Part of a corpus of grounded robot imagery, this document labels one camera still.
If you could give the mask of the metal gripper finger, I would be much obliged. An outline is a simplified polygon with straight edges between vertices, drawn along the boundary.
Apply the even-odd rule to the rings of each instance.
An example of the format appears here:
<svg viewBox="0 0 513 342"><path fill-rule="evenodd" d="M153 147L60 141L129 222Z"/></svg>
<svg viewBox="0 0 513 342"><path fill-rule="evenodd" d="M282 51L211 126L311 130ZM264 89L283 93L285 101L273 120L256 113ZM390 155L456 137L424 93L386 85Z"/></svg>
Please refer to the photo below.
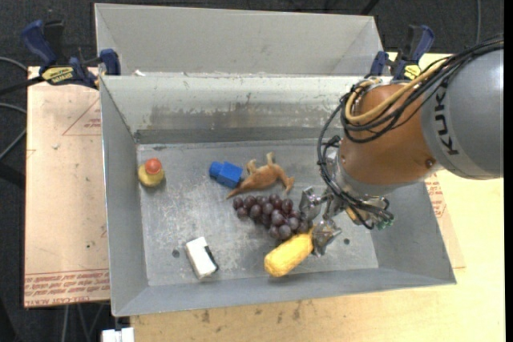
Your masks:
<svg viewBox="0 0 513 342"><path fill-rule="evenodd" d="M306 221L314 221L322 209L321 197L316 195L313 187L307 187L301 193L299 211Z"/></svg>
<svg viewBox="0 0 513 342"><path fill-rule="evenodd" d="M334 221L321 221L313 227L313 254L323 256L326 248L341 234L341 229Z"/></svg>

